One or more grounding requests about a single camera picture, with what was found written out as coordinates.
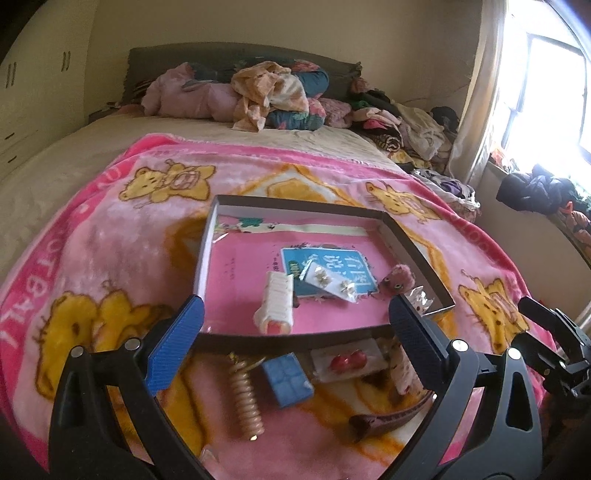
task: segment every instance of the clear plastic packaging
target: clear plastic packaging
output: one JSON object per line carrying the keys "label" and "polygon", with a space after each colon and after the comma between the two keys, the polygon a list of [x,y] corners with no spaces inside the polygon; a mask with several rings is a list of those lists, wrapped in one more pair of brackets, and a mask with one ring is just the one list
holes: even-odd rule
{"label": "clear plastic packaging", "polygon": [[433,300],[427,298],[426,293],[423,291],[423,286],[413,288],[406,294],[406,298],[421,315],[425,315],[433,303]]}
{"label": "clear plastic packaging", "polygon": [[312,350],[310,356],[314,377],[320,383],[364,377],[388,368],[378,344],[372,338]]}
{"label": "clear plastic packaging", "polygon": [[330,271],[316,262],[309,261],[300,274],[300,280],[313,287],[351,303],[357,302],[355,283],[348,278]]}

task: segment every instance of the pink fuzzy toy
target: pink fuzzy toy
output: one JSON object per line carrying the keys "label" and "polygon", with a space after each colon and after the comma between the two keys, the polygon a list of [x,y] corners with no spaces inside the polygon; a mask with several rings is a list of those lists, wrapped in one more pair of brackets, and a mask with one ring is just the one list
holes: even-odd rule
{"label": "pink fuzzy toy", "polygon": [[380,282],[379,289],[388,295],[407,293],[414,287],[414,274],[405,264],[396,265]]}

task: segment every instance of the fleece blanket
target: fleece blanket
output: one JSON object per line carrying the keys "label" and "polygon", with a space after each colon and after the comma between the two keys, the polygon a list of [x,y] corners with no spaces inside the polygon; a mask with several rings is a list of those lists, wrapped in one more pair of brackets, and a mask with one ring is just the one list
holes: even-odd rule
{"label": "fleece blanket", "polygon": [[[456,301],[438,319],[449,337],[500,353],[517,332],[529,330],[552,345],[548,333],[515,307],[527,289],[509,258],[411,176],[295,151],[151,134],[55,215],[0,290],[0,405],[42,465],[69,350],[117,348],[182,304],[216,194],[386,210]],[[387,387],[350,380],[318,385],[314,397],[296,407],[266,411],[266,432],[256,442],[241,440],[226,361],[196,352],[159,394],[195,454],[212,446],[216,455],[206,457],[219,460],[211,467],[218,478],[374,479],[417,427],[418,420],[411,430],[359,443],[343,439],[351,415],[390,413],[416,401],[405,396],[394,405]],[[539,379],[532,380],[541,401]],[[113,393],[112,401],[132,450],[145,458],[121,399]],[[473,398],[448,457],[459,451],[477,406]]]}

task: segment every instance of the curtain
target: curtain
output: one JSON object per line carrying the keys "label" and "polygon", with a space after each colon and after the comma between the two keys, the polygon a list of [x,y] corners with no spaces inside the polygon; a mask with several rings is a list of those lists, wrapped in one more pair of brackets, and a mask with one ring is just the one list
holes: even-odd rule
{"label": "curtain", "polygon": [[480,37],[462,121],[448,163],[452,177],[476,187],[488,160],[489,124],[497,97],[506,0],[483,0]]}

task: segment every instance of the bed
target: bed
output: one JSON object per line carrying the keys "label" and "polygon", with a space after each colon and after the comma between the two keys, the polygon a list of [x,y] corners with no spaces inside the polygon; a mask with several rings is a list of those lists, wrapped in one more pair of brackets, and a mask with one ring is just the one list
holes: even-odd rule
{"label": "bed", "polygon": [[[453,311],[437,319],[449,337],[500,353],[529,330],[552,345],[517,311],[527,287],[502,250],[360,136],[330,127],[253,134],[210,121],[114,114],[48,147],[0,189],[0,406],[42,465],[67,353],[78,344],[116,348],[182,304],[208,206],[220,193],[385,210],[454,297]],[[371,480],[428,408],[394,432],[352,443],[342,436],[349,416],[390,413],[418,398],[393,404],[384,386],[360,379],[320,385],[311,401],[267,412],[265,434],[244,442],[227,420],[225,368],[224,359],[191,355],[158,397],[196,455],[213,445],[218,478]],[[541,384],[532,382],[541,401]],[[478,399],[447,458],[461,448]],[[132,451],[146,458],[121,398],[112,400]]]}

